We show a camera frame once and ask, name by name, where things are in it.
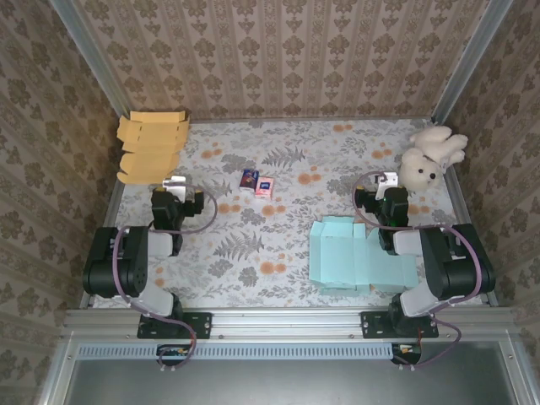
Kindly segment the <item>teal paper box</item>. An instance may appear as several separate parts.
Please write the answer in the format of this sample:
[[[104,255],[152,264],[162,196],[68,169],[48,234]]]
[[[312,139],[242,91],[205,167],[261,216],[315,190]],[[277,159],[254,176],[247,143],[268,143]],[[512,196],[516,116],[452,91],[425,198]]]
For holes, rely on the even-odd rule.
[[[393,256],[380,246],[376,230],[352,217],[314,222],[309,238],[309,280],[322,295],[354,297],[373,289],[401,293],[419,284],[414,256]]]

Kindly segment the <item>black right controller board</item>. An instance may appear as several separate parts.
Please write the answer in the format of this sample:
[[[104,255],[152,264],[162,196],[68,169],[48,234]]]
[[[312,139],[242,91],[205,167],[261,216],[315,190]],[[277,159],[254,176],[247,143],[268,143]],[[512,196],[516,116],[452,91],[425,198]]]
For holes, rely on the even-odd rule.
[[[391,345],[392,359],[395,365],[416,365],[422,355],[419,343],[393,343]]]

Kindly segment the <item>aluminium left frame post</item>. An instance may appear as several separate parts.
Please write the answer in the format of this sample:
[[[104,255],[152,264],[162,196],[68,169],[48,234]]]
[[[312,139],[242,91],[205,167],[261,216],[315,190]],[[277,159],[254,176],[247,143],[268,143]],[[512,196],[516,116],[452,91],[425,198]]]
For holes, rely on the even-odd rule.
[[[105,52],[101,51],[93,39],[83,14],[73,4],[73,0],[50,0],[68,33],[72,36],[79,52],[88,63],[98,84],[118,116],[128,116],[130,102],[122,88],[121,81],[115,77]]]

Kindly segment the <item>white plush dog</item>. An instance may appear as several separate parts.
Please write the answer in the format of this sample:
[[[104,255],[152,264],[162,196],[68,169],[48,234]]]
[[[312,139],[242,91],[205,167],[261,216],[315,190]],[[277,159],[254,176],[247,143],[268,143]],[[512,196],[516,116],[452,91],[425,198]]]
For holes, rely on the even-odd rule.
[[[468,137],[449,127],[428,127],[410,137],[412,147],[401,157],[398,180],[410,192],[437,187],[446,170],[465,159]]]

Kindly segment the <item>aluminium frame post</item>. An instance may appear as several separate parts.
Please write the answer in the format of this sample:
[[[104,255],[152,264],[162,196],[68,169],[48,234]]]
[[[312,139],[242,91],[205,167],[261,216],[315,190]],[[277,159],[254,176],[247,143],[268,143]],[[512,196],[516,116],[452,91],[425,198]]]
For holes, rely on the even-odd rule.
[[[433,123],[445,123],[512,3],[513,0],[490,0],[435,107]]]
[[[118,116],[128,116],[130,102],[122,88],[121,81],[115,77],[105,52],[101,51],[93,39],[83,14],[73,4],[73,0],[50,0],[68,33],[72,36],[79,52],[88,63],[98,84]]]

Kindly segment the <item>black controller board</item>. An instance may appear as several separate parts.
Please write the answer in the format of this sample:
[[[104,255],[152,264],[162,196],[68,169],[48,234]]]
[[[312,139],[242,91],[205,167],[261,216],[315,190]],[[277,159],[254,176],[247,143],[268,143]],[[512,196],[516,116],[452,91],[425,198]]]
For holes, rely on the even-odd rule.
[[[395,365],[416,365],[422,355],[419,343],[393,343],[391,345],[392,359]]]
[[[162,368],[177,368],[188,357],[190,344],[162,344],[156,348],[157,363]]]

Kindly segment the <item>aluminium mounting rail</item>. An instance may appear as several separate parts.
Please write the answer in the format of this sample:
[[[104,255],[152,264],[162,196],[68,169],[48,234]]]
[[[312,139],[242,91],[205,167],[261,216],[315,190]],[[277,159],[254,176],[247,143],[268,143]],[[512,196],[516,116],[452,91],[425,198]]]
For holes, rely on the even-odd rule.
[[[209,340],[232,343],[358,342],[364,312],[378,307],[217,308]],[[518,328],[508,308],[458,305],[436,316],[462,331],[463,342],[496,342],[516,338]],[[60,339],[80,342],[126,342],[137,337],[139,314],[128,309],[71,310]]]

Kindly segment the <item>black left controller board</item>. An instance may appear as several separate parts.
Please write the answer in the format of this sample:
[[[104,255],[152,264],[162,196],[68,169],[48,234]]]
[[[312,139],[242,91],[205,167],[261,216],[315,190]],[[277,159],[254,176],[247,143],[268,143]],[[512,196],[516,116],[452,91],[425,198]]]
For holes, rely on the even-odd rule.
[[[162,344],[156,348],[157,363],[162,368],[177,368],[188,357],[190,344]]]

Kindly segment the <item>grey metal sheet panel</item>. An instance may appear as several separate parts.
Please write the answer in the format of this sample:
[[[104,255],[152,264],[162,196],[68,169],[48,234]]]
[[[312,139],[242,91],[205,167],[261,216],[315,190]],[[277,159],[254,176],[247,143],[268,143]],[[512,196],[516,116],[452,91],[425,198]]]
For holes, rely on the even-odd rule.
[[[446,359],[422,370],[387,361],[82,361],[67,405],[516,405],[496,359]]]

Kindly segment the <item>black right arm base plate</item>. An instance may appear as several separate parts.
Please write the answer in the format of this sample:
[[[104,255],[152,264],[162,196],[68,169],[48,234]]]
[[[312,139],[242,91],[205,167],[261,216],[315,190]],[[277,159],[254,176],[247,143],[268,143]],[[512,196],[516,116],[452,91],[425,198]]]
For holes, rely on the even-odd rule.
[[[360,313],[363,337],[375,338],[437,338],[437,324],[428,316],[406,317],[389,311]]]

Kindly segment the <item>aluminium right side rail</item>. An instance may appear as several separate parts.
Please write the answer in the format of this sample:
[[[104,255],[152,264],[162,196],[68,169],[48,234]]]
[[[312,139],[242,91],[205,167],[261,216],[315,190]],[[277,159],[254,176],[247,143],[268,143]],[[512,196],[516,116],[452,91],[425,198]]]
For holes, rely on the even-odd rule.
[[[460,187],[459,180],[454,167],[449,168],[444,174],[446,188],[454,209],[456,220],[458,223],[471,223],[471,217],[467,209],[466,201]],[[480,294],[482,302],[489,306],[498,307],[499,302],[494,291],[487,294]]]

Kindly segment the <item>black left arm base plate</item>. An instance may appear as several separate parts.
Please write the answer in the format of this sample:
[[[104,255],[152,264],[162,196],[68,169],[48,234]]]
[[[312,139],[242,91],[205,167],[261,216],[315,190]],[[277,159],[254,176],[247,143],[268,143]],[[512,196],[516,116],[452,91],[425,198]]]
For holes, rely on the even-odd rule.
[[[184,312],[181,320],[192,328],[197,339],[209,339],[213,324],[210,312]],[[137,337],[139,339],[189,339],[190,333],[182,326],[140,316]]]

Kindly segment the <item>yellow paper box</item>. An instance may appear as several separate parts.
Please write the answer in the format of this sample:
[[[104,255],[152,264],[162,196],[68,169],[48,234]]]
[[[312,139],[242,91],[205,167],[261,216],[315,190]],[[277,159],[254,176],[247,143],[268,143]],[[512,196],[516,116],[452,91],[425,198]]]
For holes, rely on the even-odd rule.
[[[125,185],[159,184],[179,164],[190,118],[186,112],[133,111],[116,132],[123,155],[117,179]]]

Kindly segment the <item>dark blue tissue pack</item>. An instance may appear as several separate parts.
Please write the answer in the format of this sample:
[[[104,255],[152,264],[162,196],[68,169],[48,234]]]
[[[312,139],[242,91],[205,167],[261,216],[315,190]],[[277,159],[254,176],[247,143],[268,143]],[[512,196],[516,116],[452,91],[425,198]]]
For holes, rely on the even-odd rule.
[[[257,189],[259,171],[244,169],[240,178],[239,189],[243,192],[254,192]]]

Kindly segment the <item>aluminium right frame post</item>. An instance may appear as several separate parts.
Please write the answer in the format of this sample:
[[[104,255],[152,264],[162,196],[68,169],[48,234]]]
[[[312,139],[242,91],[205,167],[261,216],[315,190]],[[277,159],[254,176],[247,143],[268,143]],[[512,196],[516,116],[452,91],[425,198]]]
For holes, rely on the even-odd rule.
[[[490,0],[435,107],[433,123],[445,123],[512,3],[513,0]]]

